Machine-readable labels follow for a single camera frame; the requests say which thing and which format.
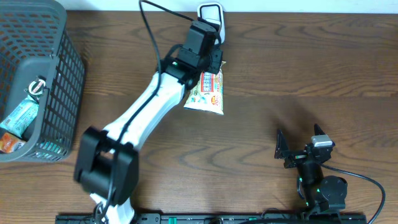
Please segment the yellow wet wipes pack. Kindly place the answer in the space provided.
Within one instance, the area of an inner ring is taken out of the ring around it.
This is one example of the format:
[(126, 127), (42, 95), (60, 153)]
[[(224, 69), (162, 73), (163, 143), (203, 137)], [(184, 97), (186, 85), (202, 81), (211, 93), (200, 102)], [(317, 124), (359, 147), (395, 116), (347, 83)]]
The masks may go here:
[(190, 94), (183, 106), (184, 109), (224, 115), (222, 66), (225, 63), (226, 61), (222, 61), (218, 73), (201, 73), (197, 85), (190, 90)]

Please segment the green wipes pack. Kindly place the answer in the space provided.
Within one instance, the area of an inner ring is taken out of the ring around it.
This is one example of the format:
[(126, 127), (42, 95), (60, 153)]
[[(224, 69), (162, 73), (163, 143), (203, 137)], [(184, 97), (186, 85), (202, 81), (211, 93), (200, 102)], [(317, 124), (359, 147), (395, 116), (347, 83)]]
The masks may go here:
[(39, 104), (31, 96), (23, 99), (2, 122), (1, 128), (21, 138), (28, 126), (36, 118)]

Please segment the orange snack pack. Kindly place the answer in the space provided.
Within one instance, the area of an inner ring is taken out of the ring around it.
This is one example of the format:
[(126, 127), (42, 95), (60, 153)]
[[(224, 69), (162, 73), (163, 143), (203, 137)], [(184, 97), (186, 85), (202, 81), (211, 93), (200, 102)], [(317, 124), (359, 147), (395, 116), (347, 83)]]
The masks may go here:
[(22, 146), (24, 146), (25, 143), (25, 141), (10, 133), (4, 133), (0, 142), (1, 152), (9, 154), (18, 151)]

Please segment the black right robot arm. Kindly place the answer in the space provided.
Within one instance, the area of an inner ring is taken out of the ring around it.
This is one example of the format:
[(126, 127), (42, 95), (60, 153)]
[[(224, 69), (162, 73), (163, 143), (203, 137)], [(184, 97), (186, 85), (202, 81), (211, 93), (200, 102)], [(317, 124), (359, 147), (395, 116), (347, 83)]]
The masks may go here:
[(300, 216), (309, 220), (315, 216), (339, 215), (346, 207), (348, 184), (344, 178), (323, 175), (322, 165), (331, 159), (335, 143), (319, 127), (314, 125), (314, 135), (301, 151), (291, 151), (281, 130), (277, 130), (274, 157), (284, 160), (286, 169), (298, 170), (297, 192), (307, 208)]

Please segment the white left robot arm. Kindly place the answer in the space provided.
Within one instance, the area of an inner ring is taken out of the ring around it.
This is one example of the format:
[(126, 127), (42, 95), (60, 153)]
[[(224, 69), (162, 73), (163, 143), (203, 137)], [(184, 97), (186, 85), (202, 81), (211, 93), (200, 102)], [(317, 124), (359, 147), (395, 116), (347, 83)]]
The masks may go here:
[(94, 223), (130, 223), (130, 196), (139, 181), (139, 151), (160, 120), (178, 105), (204, 72), (217, 73), (223, 52), (222, 23), (192, 22), (184, 44), (174, 45), (143, 94), (104, 129), (82, 135), (74, 179), (96, 202)]

